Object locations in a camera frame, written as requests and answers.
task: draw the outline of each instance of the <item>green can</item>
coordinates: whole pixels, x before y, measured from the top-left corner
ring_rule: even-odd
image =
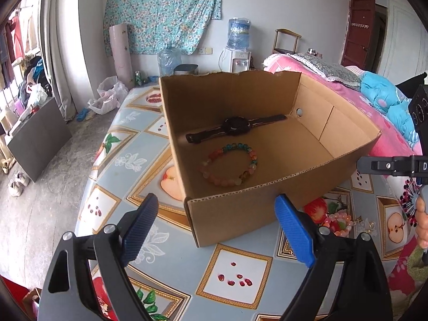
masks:
[[[139,71],[135,71],[135,83],[139,86],[143,85],[143,81],[141,79],[141,73]]]

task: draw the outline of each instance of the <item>floral curtain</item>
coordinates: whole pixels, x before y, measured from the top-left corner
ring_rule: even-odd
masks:
[[[109,28],[127,23],[133,54],[157,54],[167,40],[192,54],[211,19],[221,19],[221,0],[108,0],[104,42],[111,55]]]

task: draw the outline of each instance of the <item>watch face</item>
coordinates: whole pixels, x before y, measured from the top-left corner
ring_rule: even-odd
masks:
[[[251,128],[250,122],[244,117],[228,118],[223,123],[223,129],[226,133],[244,134]]]

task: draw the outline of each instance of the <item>door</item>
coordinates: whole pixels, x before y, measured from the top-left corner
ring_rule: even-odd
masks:
[[[397,85],[428,70],[428,33],[407,0],[388,0],[387,35],[378,74]]]
[[[375,22],[375,0],[351,0],[342,65],[365,69]]]

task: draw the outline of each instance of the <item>rolled yoga mat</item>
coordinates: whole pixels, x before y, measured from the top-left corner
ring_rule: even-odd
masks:
[[[135,86],[135,81],[129,52],[127,24],[123,23],[110,27],[110,44],[117,78],[125,83],[128,89],[132,89]]]

